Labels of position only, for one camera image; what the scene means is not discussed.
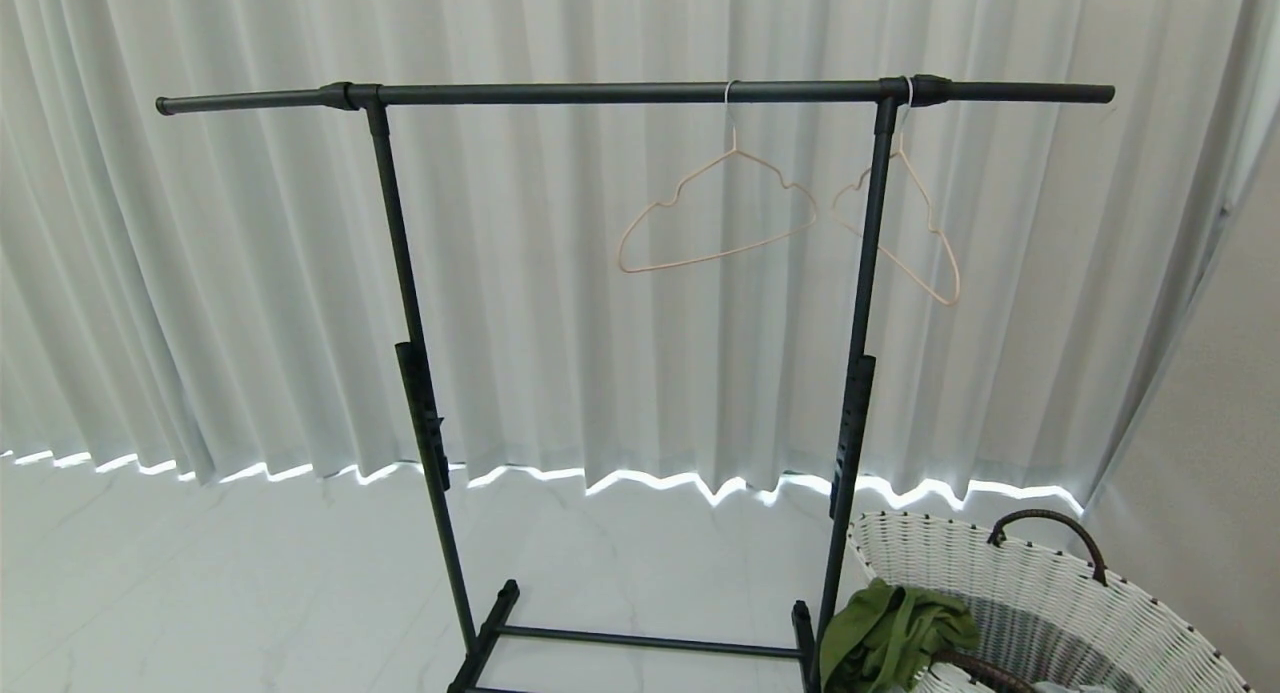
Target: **vertical black pole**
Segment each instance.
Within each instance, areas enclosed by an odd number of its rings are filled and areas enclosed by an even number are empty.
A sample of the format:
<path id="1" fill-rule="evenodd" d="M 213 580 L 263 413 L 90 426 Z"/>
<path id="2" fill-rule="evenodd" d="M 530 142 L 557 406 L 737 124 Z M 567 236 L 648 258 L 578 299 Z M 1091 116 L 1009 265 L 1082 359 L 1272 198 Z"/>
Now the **vertical black pole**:
<path id="1" fill-rule="evenodd" d="M 845 562 L 845 537 L 854 507 L 854 483 L 863 453 L 863 433 L 870 406 L 872 375 L 876 359 L 867 355 L 867 329 L 872 315 L 872 284 L 876 279 L 876 255 L 879 246 L 881 218 L 884 213 L 884 183 L 892 152 L 893 123 L 897 101 L 879 101 L 876 109 L 876 145 L 872 154 L 870 183 L 867 188 L 867 218 L 863 222 L 863 251 L 858 264 L 858 291 L 854 296 L 854 327 L 849 342 L 849 370 L 845 379 L 844 414 L 841 416 L 840 475 L 832 482 L 831 547 L 827 550 L 827 576 L 822 584 L 822 607 L 818 608 L 818 649 L 827 624 L 836 612 L 840 571 Z M 813 661 L 813 689 L 818 690 L 818 656 Z"/>
<path id="2" fill-rule="evenodd" d="M 390 228 L 392 251 L 396 255 L 396 274 L 399 277 L 404 320 L 408 324 L 408 342 L 397 345 L 396 355 L 399 359 L 404 396 L 408 398 L 422 474 L 426 477 L 426 492 L 431 501 L 431 512 L 435 515 L 435 533 L 440 537 L 440 552 L 444 556 L 449 588 L 453 591 L 453 606 L 458 611 L 462 642 L 466 644 L 467 655 L 471 655 L 476 647 L 476 625 L 471 619 L 471 601 L 467 598 L 466 582 L 462 578 L 462 561 L 458 557 L 458 543 L 453 537 L 453 523 L 449 520 L 449 503 L 444 498 L 449 468 L 440 439 L 440 418 L 435 410 L 431 369 L 426 359 L 422 314 L 417 307 L 417 288 L 413 284 L 413 266 L 410 263 L 404 211 L 399 200 L 399 184 L 396 182 L 390 126 L 387 123 L 387 108 L 379 101 L 365 106 L 365 113 L 369 115 L 369 133 L 374 138 L 374 154 L 378 156 L 378 177 L 383 186 L 387 224 Z"/>

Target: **basket handle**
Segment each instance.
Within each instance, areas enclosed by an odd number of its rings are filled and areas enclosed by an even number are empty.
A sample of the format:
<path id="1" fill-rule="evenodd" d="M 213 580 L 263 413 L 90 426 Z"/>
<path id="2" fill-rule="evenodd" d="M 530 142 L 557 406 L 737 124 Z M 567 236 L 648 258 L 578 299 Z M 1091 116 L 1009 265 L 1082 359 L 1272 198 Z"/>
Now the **basket handle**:
<path id="1" fill-rule="evenodd" d="M 1000 544 L 1005 542 L 1005 526 L 1024 518 L 1047 518 L 1074 530 L 1075 534 L 1080 537 L 1080 541 L 1084 542 L 1084 547 L 1088 548 L 1089 557 L 1093 558 L 1093 580 L 1097 580 L 1103 585 L 1107 584 L 1107 566 L 1102 562 L 1102 550 L 1098 548 L 1097 542 L 1093 542 L 1093 537 L 1089 535 L 1089 532 L 1085 530 L 1084 526 L 1080 525 L 1074 518 L 1062 515 L 1057 511 L 1028 509 L 1024 511 L 1011 512 L 996 521 L 996 525 L 991 529 L 991 535 L 987 537 L 987 542 L 998 548 Z"/>
<path id="2" fill-rule="evenodd" d="M 1002 667 L 965 653 L 957 653 L 956 651 L 938 651 L 933 653 L 933 662 L 951 664 L 969 675 L 973 675 L 983 684 L 995 683 L 996 685 L 1000 685 L 1006 693 L 1036 693 L 1036 688 L 1033 688 L 1030 683 L 1027 683 Z"/>

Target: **black garment rack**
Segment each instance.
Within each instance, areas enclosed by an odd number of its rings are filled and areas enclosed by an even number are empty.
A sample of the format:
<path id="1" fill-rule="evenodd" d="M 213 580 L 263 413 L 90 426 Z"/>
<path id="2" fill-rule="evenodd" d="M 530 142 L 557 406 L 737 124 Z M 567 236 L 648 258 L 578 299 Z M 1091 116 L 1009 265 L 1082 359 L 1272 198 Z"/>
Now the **black garment rack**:
<path id="1" fill-rule="evenodd" d="M 818 657 L 809 607 L 796 601 L 791 610 L 795 629 L 795 648 L 659 638 L 650 635 L 622 635 L 586 630 L 535 628 L 507 623 L 520 587 L 515 580 L 498 592 L 477 632 L 471 617 L 458 546 L 449 521 L 449 506 L 444 492 L 449 488 L 449 468 L 440 437 L 440 423 L 431 370 L 422 333 L 422 315 L 419 311 L 417 289 L 410 265 L 408 237 L 401 209 L 396 165 L 392 159 L 390 127 L 387 109 L 393 105 L 603 105 L 603 104 L 744 104 L 744 102 L 874 102 L 876 124 L 872 155 L 870 186 L 867 193 L 867 216 L 863 228 L 861 256 L 858 265 L 858 287 L 854 298 L 854 323 L 849 343 L 849 365 L 845 377 L 845 397 L 840 418 L 840 438 L 836 469 L 831 488 L 831 546 L 827 551 L 827 574 L 822 588 L 817 639 L 822 639 L 827 623 L 835 614 L 836 593 L 844 562 L 845 532 L 849 528 L 854 503 L 854 480 L 863 447 L 863 432 L 870 407 L 872 377 L 876 359 L 867 355 L 867 328 L 870 319 L 872 281 L 876 273 L 876 252 L 879 243 L 881 218 L 884 209 L 884 184 L 893 126 L 897 109 L 937 105 L 947 101 L 1025 101 L 1025 102 L 1079 102 L 1105 104 L 1115 95 L 1112 86 L 1082 86 L 1070 83 L 987 83 L 955 82 L 937 76 L 913 76 L 878 81 L 737 81 L 727 83 L 530 83 L 480 86 L 381 86 L 379 83 L 329 83 L 320 88 L 301 91 L 266 91 L 216 96 L 156 99 L 156 110 L 164 115 L 218 110 L 251 110 L 264 108 L 326 106 L 338 110 L 365 110 L 369 133 L 374 140 L 378 174 L 381 179 L 383 202 L 390 227 L 392 251 L 399 278 L 404 318 L 408 324 L 408 342 L 397 343 L 404 396 L 408 398 L 413 434 L 426 478 L 426 492 L 435 516 L 435 529 L 444 553 L 444 565 L 457 607 L 458 628 L 466 646 L 466 657 L 448 693 L 518 693 L 480 685 L 480 674 L 502 635 L 567 640 L 577 643 L 608 643 L 668 651 L 696 651 L 730 653 L 767 658 L 795 660 L 800 664 L 804 693 L 818 693 Z"/>

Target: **green garment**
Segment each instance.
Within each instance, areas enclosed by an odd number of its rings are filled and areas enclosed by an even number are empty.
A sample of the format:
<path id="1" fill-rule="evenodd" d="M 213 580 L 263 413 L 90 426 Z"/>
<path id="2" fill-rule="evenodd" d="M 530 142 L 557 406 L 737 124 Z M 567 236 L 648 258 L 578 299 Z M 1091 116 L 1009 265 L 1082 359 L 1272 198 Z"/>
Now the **green garment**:
<path id="1" fill-rule="evenodd" d="M 910 690 L 937 651 L 977 647 L 978 625 L 963 601 L 877 578 L 827 625 L 818 651 L 822 690 Z"/>

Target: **curtain fold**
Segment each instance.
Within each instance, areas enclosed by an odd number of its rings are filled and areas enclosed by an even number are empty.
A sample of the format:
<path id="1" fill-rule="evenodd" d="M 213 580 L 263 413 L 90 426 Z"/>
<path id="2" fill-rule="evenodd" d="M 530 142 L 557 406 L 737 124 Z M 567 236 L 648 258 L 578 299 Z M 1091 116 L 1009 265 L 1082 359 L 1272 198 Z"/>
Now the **curtain fold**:
<path id="1" fill-rule="evenodd" d="M 406 338 L 362 117 L 161 118 L 155 96 L 333 81 L 877 78 L 1115 83 L 1110 106 L 915 110 L 906 145 L 959 306 L 878 265 L 863 471 L 1083 500 L 1171 270 L 1242 0 L 4 0 L 0 444 L 214 480 L 416 460 Z M 744 150 L 826 206 L 873 106 L 735 106 Z M 727 147 L 723 106 L 392 109 L 453 460 L 829 475 L 859 241 L 809 232 L 648 275 L 623 228 Z M 841 197 L 859 222 L 864 200 Z M 792 228 L 735 161 L 632 237 L 662 263 Z M 950 269 L 895 163 L 883 243 Z"/>

